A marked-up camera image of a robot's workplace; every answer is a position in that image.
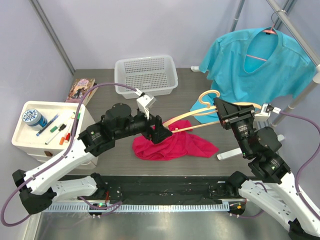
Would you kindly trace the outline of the wooden hanger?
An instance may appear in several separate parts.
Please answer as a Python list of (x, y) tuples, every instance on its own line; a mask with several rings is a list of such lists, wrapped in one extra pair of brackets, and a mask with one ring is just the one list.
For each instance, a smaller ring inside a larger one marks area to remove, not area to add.
[[(218, 111), (216, 110), (216, 106), (212, 105), (210, 102), (208, 101), (204, 101), (203, 97), (208, 95), (208, 94), (215, 94), (216, 97), (220, 97), (221, 93), (218, 90), (215, 89), (211, 89), (211, 90), (207, 90), (203, 93), (201, 93), (198, 97), (198, 101), (205, 105), (204, 108), (200, 108), (197, 110), (193, 110), (193, 111), (189, 111), (186, 113), (183, 113), (181, 115), (178, 115), (174, 118), (171, 118), (170, 120), (167, 120), (166, 122), (163, 123), (163, 126), (167, 129), (169, 129), (169, 126), (172, 125), (173, 123), (176, 123), (177, 121), (180, 121), (182, 119), (185, 119), (189, 116), (206, 116), (206, 115), (210, 115), (210, 114), (214, 114), (217, 113)], [(193, 129), (197, 129), (197, 128), (201, 128), (201, 127), (206, 127), (206, 126), (210, 126), (210, 125), (214, 125), (217, 122), (209, 122), (209, 123), (203, 123), (203, 124), (199, 124), (199, 125), (195, 125), (195, 126), (190, 126), (190, 127), (185, 127), (185, 128), (175, 128), (172, 133), (179, 133), (179, 132), (184, 132), (184, 131), (189, 131), (189, 130), (193, 130)]]

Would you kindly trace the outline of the pink t shirt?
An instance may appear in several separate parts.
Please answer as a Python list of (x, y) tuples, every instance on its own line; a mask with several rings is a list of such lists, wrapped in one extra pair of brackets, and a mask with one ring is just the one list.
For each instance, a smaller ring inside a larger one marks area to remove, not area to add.
[(147, 161), (170, 161), (184, 156), (210, 158), (219, 148), (191, 130), (173, 133), (158, 144), (152, 143), (143, 136), (136, 137), (132, 143), (136, 157)]

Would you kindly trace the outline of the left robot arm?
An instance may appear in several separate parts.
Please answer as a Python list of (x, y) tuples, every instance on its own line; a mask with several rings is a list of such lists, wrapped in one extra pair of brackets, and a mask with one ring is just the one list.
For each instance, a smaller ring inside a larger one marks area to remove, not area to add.
[(114, 148), (116, 140), (137, 134), (158, 144), (173, 133), (163, 126), (160, 116), (146, 116), (140, 110), (132, 116), (127, 104), (117, 103), (105, 112), (99, 122), (88, 126), (71, 140), (66, 150), (38, 168), (15, 171), (12, 178), (19, 188), (19, 198), (25, 210), (34, 215), (60, 200), (80, 197), (102, 199), (108, 187), (98, 173), (75, 180), (60, 179), (79, 165)]

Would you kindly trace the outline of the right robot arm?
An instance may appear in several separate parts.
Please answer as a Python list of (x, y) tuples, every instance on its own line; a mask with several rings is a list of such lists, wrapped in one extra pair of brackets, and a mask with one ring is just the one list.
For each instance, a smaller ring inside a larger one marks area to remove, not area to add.
[(234, 172), (225, 183), (226, 193), (242, 197), (260, 207), (288, 232), (292, 240), (320, 238), (320, 210), (303, 195), (300, 175), (293, 174), (288, 164), (278, 155), (282, 147), (275, 131), (266, 126), (253, 127), (256, 107), (252, 103), (231, 103), (218, 97), (214, 107), (221, 126), (232, 130), (243, 158), (248, 159), (251, 172), (280, 197), (269, 195), (243, 173)]

